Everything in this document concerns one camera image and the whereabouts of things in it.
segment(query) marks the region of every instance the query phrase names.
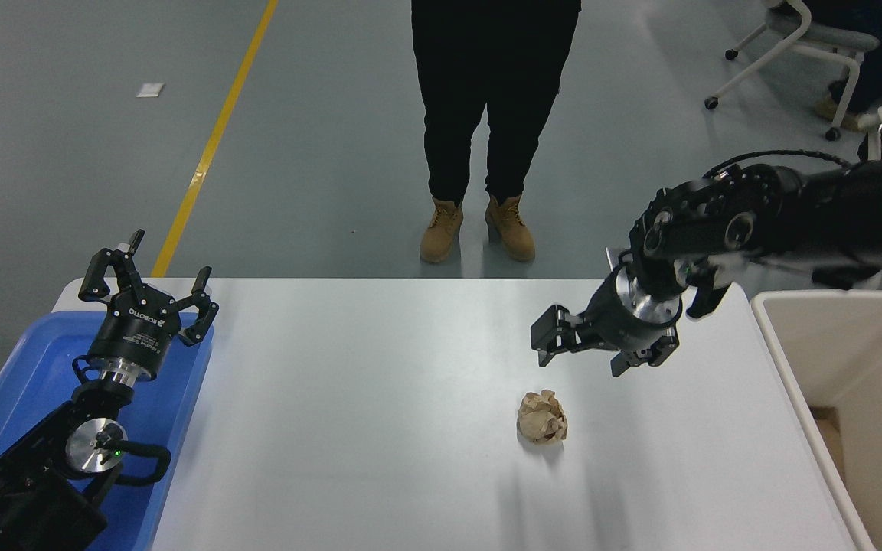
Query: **black robotic arm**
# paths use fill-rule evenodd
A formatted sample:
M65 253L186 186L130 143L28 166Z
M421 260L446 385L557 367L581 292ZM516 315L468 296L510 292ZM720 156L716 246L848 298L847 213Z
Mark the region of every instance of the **black robotic arm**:
M882 161L805 175L733 165L662 189L635 220L630 247L585 311L560 305L530 328L546 366L560 352L619 352L612 374L658 366L678 346L680 296L696 288L691 318L717 309L745 262L811 272L849 289L882 269Z

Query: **black pants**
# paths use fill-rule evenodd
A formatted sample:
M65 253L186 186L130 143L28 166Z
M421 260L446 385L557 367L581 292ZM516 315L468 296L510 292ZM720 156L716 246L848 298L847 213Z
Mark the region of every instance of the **black pants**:
M522 193L560 89L579 0L413 0L431 195L461 202L472 133L489 114L486 189Z

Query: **black cable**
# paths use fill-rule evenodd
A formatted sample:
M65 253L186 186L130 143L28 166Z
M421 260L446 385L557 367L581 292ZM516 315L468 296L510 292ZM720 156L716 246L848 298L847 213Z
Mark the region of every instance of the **black cable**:
M755 159L756 157L767 157L769 155L790 155L794 157L811 157L812 159L821 159L823 161L830 161L830 163L835 163L843 168L851 168L853 167L853 163L850 163L846 159L842 157L836 157L835 155L830 155L828 153L823 153L822 151L809 151L805 149L770 149L767 151L755 151L753 153L745 153L744 155L738 155L737 157L732 157L726 161L722 161L719 165L711 168L707 171L706 174L703 174L703 178L712 178L715 174L723 170L724 168L729 167L734 163L739 163L739 161L746 161L748 159Z

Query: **chair leg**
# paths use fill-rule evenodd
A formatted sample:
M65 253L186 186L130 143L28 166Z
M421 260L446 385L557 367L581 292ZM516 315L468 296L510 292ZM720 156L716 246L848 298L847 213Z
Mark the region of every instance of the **chair leg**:
M796 44L792 47L792 50L812 58L830 60L846 67L848 73L846 87L843 89L843 97L839 100L839 106L836 108L836 116L833 116L832 119L832 128L839 128L839 126L842 126L843 118L846 116L846 108L850 105L850 98L853 97L853 92L857 88L857 81L860 80L860 62L854 58L833 54L832 52L826 52L802 44Z
M767 23L766 22L764 22L764 24L761 24L760 27L753 29L752 34L748 34L746 36L746 38L744 38L740 44L734 46L732 48L732 50L734 51L734 53L741 51L742 49L744 49L744 46L747 46L748 44L750 44L750 42L753 41L753 39L759 37L764 31L767 31Z
M792 32L788 36L785 36L780 42L774 45L769 51L764 53L763 56L760 56L755 60L755 62L751 63L746 69L739 72L737 76L728 80L726 84L720 87L720 90L714 92L711 97L707 98L707 109L713 109L717 107L717 99L724 97L724 94L731 91L737 84L742 83L745 78L752 76L752 74L759 72L761 67L766 66L771 60L784 53L785 50L791 48L799 40L802 38L802 35L805 34L806 31L809 30L809 25L812 23L811 15L808 17L802 17L802 24Z

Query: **brown paper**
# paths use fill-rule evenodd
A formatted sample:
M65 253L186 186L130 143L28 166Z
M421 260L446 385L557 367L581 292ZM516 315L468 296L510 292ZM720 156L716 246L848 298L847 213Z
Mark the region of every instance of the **brown paper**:
M550 444L567 438L567 416L553 390L526 393L519 404L517 428L534 444Z

